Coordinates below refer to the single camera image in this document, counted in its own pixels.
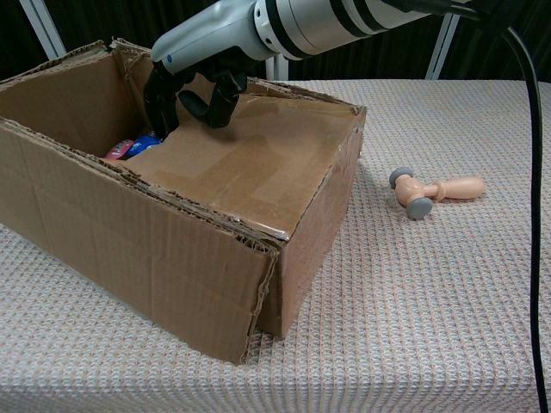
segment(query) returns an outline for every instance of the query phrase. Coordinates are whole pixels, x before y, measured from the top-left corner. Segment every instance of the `blue package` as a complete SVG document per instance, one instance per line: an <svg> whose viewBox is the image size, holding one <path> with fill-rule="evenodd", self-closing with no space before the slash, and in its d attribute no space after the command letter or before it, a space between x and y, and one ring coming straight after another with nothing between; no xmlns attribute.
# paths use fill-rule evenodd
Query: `blue package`
<svg viewBox="0 0 551 413"><path fill-rule="evenodd" d="M151 148L152 146L159 145L160 143L161 141L152 135L141 135L135 140L134 145L132 145L127 151L126 156L135 157L139 153Z"/></svg>

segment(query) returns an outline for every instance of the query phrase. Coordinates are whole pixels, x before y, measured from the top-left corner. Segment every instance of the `white tablecloth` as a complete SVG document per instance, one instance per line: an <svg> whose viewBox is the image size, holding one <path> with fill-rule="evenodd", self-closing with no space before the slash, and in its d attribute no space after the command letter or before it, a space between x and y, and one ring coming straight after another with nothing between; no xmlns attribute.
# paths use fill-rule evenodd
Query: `white tablecloth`
<svg viewBox="0 0 551 413"><path fill-rule="evenodd" d="M524 84L299 84L366 105L368 122L348 215L288 338L257 332L240 367L208 358L0 226L1 411L537 410ZM551 85L542 100L549 372ZM481 176L487 193L410 221L388 186L398 166Z"/></svg>

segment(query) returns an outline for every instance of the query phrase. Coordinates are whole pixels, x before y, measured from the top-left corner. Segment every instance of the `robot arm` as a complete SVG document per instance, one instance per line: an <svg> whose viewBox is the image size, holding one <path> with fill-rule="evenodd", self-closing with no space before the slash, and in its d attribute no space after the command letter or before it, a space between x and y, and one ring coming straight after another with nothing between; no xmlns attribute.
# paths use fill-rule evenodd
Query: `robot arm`
<svg viewBox="0 0 551 413"><path fill-rule="evenodd" d="M153 130L164 139L177 128L176 93L195 118L226 126L254 65L278 53L305 59L427 15L412 11L408 1L219 0L153 46L153 70L144 89ZM209 104L193 92L180 92L196 73L215 83Z"/></svg>

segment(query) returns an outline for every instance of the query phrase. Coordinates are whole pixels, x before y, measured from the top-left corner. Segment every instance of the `corrugated cardboard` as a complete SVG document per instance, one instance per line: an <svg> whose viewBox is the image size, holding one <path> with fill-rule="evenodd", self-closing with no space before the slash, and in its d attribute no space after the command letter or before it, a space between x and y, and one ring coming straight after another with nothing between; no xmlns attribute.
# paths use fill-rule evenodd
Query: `corrugated cardboard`
<svg viewBox="0 0 551 413"><path fill-rule="evenodd" d="M192 347L284 336L345 214L365 110L259 80L232 124L147 128L149 51L96 43L0 84L0 219ZM208 98L204 79L191 86Z"/></svg>

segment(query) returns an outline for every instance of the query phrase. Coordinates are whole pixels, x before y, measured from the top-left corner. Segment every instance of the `toy hammer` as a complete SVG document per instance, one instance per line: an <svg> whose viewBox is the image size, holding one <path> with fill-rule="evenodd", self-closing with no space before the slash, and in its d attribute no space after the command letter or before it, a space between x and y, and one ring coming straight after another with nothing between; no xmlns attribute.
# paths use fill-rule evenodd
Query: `toy hammer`
<svg viewBox="0 0 551 413"><path fill-rule="evenodd" d="M423 185L413 177L409 168L397 168L389 178L390 186L395 189L396 199L406 207L410 219L423 219L432 209L429 199L470 200L484 194L486 185L480 178L469 176L450 179L449 181L434 181L432 185Z"/></svg>

